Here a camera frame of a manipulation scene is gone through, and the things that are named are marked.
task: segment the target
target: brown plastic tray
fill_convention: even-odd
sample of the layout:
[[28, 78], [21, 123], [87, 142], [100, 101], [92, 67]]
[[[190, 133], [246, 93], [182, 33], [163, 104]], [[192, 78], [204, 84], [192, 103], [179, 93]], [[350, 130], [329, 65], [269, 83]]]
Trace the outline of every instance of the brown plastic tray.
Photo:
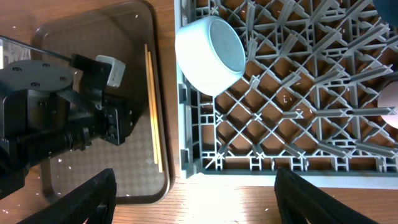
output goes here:
[[[145, 104], [132, 134], [121, 146], [102, 139], [93, 141], [85, 151], [63, 153], [41, 164], [42, 190], [53, 202], [69, 193], [105, 168], [113, 168], [118, 184], [118, 204], [148, 204], [161, 200], [169, 191], [170, 174], [165, 144], [165, 129], [160, 100], [156, 60], [154, 20], [144, 2], [131, 1], [84, 14], [67, 17], [40, 26], [32, 40], [43, 49], [71, 56], [78, 53], [90, 58], [109, 55], [126, 64], [122, 84], [108, 93], [128, 97]], [[147, 108], [144, 44], [153, 54], [155, 87], [164, 172], [154, 164], [150, 116]], [[42, 60], [53, 58], [42, 56]], [[77, 89], [81, 71], [74, 70], [73, 87]]]

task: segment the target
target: wooden surface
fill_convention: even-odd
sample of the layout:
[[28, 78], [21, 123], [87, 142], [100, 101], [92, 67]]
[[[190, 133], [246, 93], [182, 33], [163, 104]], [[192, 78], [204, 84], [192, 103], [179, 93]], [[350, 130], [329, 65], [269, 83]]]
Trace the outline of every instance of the wooden surface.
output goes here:
[[[118, 1], [105, 0], [0, 0], [0, 33], [30, 42], [44, 22], [79, 14]], [[174, 186], [157, 205], [120, 206], [115, 223], [280, 223], [272, 187], [214, 186], [179, 178], [177, 96], [174, 55], [174, 0], [151, 0], [155, 9], [162, 76], [165, 120]], [[0, 223], [15, 223], [48, 204], [40, 191], [38, 167], [32, 168], [26, 186], [0, 201]], [[398, 190], [324, 189], [347, 206], [380, 223], [396, 223]]]

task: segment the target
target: plastic rack grid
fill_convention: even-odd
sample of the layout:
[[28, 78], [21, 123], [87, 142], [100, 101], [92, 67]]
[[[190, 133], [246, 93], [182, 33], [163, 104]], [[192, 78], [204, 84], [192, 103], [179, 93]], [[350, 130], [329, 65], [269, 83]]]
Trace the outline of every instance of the plastic rack grid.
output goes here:
[[[259, 73], [246, 72], [236, 84], [243, 91], [235, 92], [234, 85], [212, 98], [196, 91], [177, 64], [182, 177], [204, 174], [221, 183], [273, 185], [277, 161], [283, 160], [287, 162], [282, 166], [319, 187], [398, 189], [396, 135], [380, 118], [396, 112], [374, 105], [380, 91], [397, 77], [383, 60], [387, 52], [398, 53], [398, 37], [396, 28], [378, 16], [372, 0], [175, 0], [176, 31], [209, 15], [221, 16], [234, 27], [244, 44], [248, 67], [254, 65]], [[289, 65], [287, 75], [274, 68], [278, 62]], [[321, 65], [326, 65], [324, 72]], [[262, 82], [270, 80], [276, 87], [264, 91]], [[307, 83], [304, 91], [300, 82]], [[261, 96], [261, 106], [248, 104], [250, 94]], [[331, 100], [325, 103], [325, 96]], [[220, 108], [221, 97], [232, 100], [228, 108]], [[286, 109], [287, 101], [291, 106]], [[270, 106], [280, 113], [273, 122], [264, 116]], [[241, 125], [233, 122], [236, 108], [244, 113], [238, 115]], [[294, 125], [289, 129], [296, 130], [290, 139], [279, 130], [288, 121]], [[252, 123], [263, 130], [255, 132], [260, 136], [257, 141], [248, 134]], [[221, 126], [233, 130], [223, 136]], [[332, 132], [325, 134], [325, 126]], [[212, 144], [208, 144], [209, 133]], [[387, 143], [370, 141], [375, 136]], [[237, 138], [250, 145], [244, 154], [236, 153]], [[282, 148], [268, 150], [267, 139]], [[305, 149], [308, 142], [315, 143], [314, 150]], [[374, 165], [356, 170], [352, 161], [361, 160]], [[231, 161], [243, 165], [227, 166]], [[329, 168], [312, 169], [312, 162], [319, 165], [319, 161]]]

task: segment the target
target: chopstick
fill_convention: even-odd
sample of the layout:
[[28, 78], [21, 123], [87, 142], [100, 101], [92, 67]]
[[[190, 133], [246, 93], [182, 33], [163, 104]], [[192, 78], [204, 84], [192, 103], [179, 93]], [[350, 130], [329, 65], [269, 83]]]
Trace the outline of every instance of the chopstick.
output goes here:
[[154, 124], [154, 109], [152, 106], [152, 88], [150, 87], [150, 71], [148, 62], [148, 46], [145, 45], [145, 66], [147, 70], [147, 89], [148, 89], [148, 99], [149, 99], [149, 113], [150, 113], [150, 128], [152, 131], [152, 145], [154, 148], [154, 160], [157, 164], [157, 148], [156, 148], [156, 134], [155, 134], [155, 124]]
[[157, 105], [155, 92], [155, 77], [152, 66], [152, 55], [148, 51], [148, 46], [145, 45], [145, 62], [147, 66], [147, 87], [150, 111], [150, 125], [152, 129], [152, 143], [154, 146], [154, 160], [155, 164], [159, 165], [159, 172], [163, 172], [162, 153], [160, 151], [160, 137], [159, 137], [159, 121], [157, 119]]

